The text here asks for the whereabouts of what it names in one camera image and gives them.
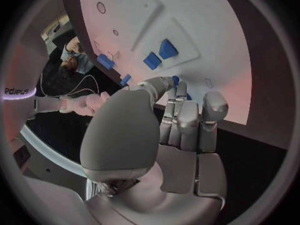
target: man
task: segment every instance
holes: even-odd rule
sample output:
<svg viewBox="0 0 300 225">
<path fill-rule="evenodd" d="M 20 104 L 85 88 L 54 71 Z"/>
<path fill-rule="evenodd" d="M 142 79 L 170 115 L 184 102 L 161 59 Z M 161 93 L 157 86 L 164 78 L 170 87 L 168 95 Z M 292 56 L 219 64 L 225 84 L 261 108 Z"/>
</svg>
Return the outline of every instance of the man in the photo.
<svg viewBox="0 0 300 225">
<path fill-rule="evenodd" d="M 94 64 L 88 56 L 82 51 L 78 37 L 74 37 L 63 47 L 60 59 L 59 72 L 65 78 L 70 78 L 74 73 L 86 74 Z"/>
</svg>

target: wire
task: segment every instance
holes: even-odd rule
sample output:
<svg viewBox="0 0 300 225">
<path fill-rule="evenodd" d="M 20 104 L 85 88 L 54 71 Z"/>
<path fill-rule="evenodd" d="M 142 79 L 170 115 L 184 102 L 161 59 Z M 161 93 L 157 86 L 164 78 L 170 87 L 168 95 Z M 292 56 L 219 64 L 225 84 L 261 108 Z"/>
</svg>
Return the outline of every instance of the wire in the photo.
<svg viewBox="0 0 300 225">
<path fill-rule="evenodd" d="M 81 89 L 81 90 L 79 90 L 79 91 L 74 92 L 74 91 L 78 88 L 78 86 L 83 82 L 83 80 L 86 79 L 86 78 L 88 78 L 88 77 L 91 77 L 91 78 L 95 81 L 95 84 L 96 84 L 96 86 L 97 86 L 97 94 L 99 94 L 99 86 L 98 86 L 98 83 L 97 83 L 95 77 L 92 76 L 92 75 L 90 75 L 90 74 L 89 74 L 89 75 L 86 75 L 83 79 L 81 79 L 81 81 L 77 84 L 77 86 L 76 86 L 74 89 L 72 89 L 70 92 L 68 92 L 68 93 L 66 93 L 66 94 L 62 94 L 62 95 L 54 95 L 54 96 L 50 96 L 50 95 L 46 94 L 45 91 L 43 90 L 43 86 L 42 86 L 42 83 L 43 83 L 43 73 L 41 73 L 41 74 L 40 74 L 40 80 L 39 80 L 39 81 L 40 81 L 40 83 L 39 83 L 39 85 L 40 85 L 40 90 L 41 90 L 42 94 L 44 94 L 46 97 L 49 97 L 49 98 L 57 98 L 57 97 L 60 97 L 60 96 L 73 95 L 73 94 L 79 93 L 79 92 L 84 91 L 84 90 L 89 90 L 89 91 L 91 91 L 93 94 L 95 94 L 95 92 L 94 92 L 93 90 L 89 89 L 89 88 L 84 88 L 84 89 Z"/>
</svg>

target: shirt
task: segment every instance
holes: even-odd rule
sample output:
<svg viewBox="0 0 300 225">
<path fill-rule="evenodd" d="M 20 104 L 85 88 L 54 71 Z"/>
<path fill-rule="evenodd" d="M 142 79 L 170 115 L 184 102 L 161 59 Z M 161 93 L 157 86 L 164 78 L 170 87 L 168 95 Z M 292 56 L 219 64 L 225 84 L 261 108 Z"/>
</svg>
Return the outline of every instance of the shirt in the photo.
<svg viewBox="0 0 300 225">
<path fill-rule="evenodd" d="M 73 51 L 69 52 L 66 49 L 66 45 L 64 45 L 60 59 L 65 61 L 69 56 L 73 56 L 77 59 L 77 73 L 86 74 L 94 67 L 94 64 L 87 55 L 75 53 Z"/>
</svg>

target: blue block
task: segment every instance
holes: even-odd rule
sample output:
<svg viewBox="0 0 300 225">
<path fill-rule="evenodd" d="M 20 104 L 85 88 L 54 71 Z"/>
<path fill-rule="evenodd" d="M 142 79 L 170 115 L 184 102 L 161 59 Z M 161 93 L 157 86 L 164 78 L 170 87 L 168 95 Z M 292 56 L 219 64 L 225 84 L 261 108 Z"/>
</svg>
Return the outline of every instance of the blue block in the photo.
<svg viewBox="0 0 300 225">
<path fill-rule="evenodd" d="M 114 61 L 109 60 L 108 57 L 102 53 L 97 57 L 97 61 L 107 70 L 112 69 L 115 65 Z"/>
<path fill-rule="evenodd" d="M 186 100 L 192 100 L 192 98 L 189 94 L 186 95 Z"/>
<path fill-rule="evenodd" d="M 179 77 L 178 76 L 172 76 L 172 79 L 174 81 L 174 88 L 176 88 L 178 83 L 179 83 Z"/>
<path fill-rule="evenodd" d="M 149 55 L 143 60 L 143 62 L 151 69 L 156 69 L 162 61 L 155 55 L 154 52 L 150 52 Z"/>
<path fill-rule="evenodd" d="M 168 39 L 162 41 L 160 48 L 159 48 L 159 55 L 163 59 L 168 59 L 174 57 L 178 54 L 176 48 L 170 43 Z"/>
<path fill-rule="evenodd" d="M 131 76 L 130 76 L 129 74 L 127 74 L 127 75 L 123 78 L 123 80 L 120 82 L 120 84 L 121 84 L 122 86 L 126 86 L 126 84 L 127 84 L 127 82 L 129 81 L 130 78 L 131 78 Z"/>
</svg>

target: pink light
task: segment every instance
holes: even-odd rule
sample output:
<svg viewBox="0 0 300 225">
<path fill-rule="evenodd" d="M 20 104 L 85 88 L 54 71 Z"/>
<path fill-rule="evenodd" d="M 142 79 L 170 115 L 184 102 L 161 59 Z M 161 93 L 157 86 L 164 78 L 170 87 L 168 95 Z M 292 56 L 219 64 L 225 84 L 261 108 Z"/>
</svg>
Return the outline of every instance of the pink light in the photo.
<svg viewBox="0 0 300 225">
<path fill-rule="evenodd" d="M 7 94 L 4 94 L 3 95 L 3 100 L 20 100 L 20 99 L 27 99 L 27 98 L 30 98 L 32 96 L 34 96 L 37 92 L 37 88 L 35 87 L 32 91 L 28 92 L 27 94 L 24 94 L 24 95 L 7 95 Z"/>
</svg>

